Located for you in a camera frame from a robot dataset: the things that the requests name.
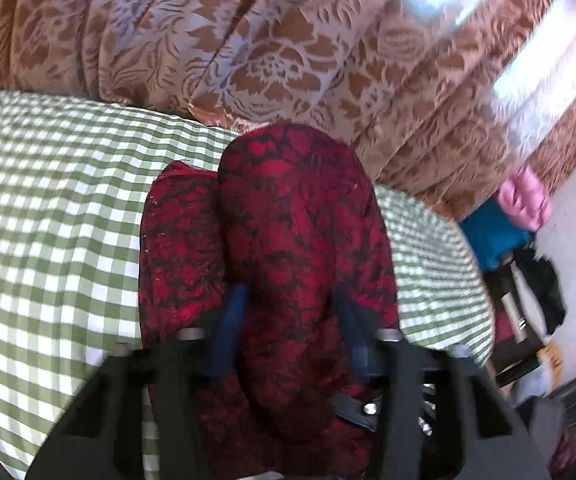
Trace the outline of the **green white checkered bedsheet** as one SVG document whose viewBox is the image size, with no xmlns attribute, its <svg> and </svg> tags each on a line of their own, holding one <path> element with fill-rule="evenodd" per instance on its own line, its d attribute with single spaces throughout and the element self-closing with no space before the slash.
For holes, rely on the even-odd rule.
<svg viewBox="0 0 576 480">
<path fill-rule="evenodd" d="M 116 104 L 0 91 L 0 466 L 26 475 L 114 341 L 138 342 L 138 233 L 174 160 L 233 133 Z"/>
</svg>

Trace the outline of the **dark red patterned sweater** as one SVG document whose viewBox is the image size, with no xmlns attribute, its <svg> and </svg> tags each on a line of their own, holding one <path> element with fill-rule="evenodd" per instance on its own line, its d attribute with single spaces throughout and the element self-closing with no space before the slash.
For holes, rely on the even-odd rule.
<svg viewBox="0 0 576 480">
<path fill-rule="evenodd" d="M 158 344 L 249 291 L 233 369 L 196 382 L 202 448 L 216 479 L 265 471 L 354 477 L 369 433 L 329 400 L 367 398 L 335 300 L 397 321 L 390 242 L 373 183 L 352 148 L 305 125 L 231 142 L 214 171 L 172 162 L 140 226 L 139 321 Z"/>
</svg>

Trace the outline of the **pink cloth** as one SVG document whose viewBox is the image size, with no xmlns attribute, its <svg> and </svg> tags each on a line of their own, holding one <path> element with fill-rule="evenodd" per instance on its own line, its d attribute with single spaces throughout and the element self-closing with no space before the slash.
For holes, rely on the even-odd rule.
<svg viewBox="0 0 576 480">
<path fill-rule="evenodd" d="M 514 226 L 531 233 L 542 229 L 552 214 L 550 193 L 530 165 L 508 177 L 495 200 Z"/>
</svg>

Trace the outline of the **blue folded cloth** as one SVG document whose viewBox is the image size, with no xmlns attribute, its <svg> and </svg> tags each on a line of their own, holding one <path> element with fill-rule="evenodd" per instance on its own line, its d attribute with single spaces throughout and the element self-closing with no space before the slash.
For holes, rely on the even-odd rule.
<svg viewBox="0 0 576 480">
<path fill-rule="evenodd" d="M 502 255 L 529 245 L 533 235 L 514 226 L 494 198 L 458 223 L 483 273 L 496 270 Z"/>
</svg>

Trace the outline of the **black bag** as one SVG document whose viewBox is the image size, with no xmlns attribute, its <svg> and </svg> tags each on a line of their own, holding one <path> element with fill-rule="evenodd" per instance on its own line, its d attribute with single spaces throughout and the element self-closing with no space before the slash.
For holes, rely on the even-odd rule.
<svg viewBox="0 0 576 480">
<path fill-rule="evenodd" d="M 540 305 L 546 334 L 552 336 L 565 322 L 567 309 L 559 278 L 549 258 L 539 256 L 532 245 L 514 250 L 514 263 Z"/>
</svg>

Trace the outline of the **brown floral curtain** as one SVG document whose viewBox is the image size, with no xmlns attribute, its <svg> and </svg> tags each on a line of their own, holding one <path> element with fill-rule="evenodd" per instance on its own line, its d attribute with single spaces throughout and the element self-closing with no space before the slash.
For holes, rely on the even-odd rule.
<svg viewBox="0 0 576 480">
<path fill-rule="evenodd" d="M 0 89 L 303 122 L 461 219 L 576 169 L 576 0 L 0 0 Z"/>
</svg>

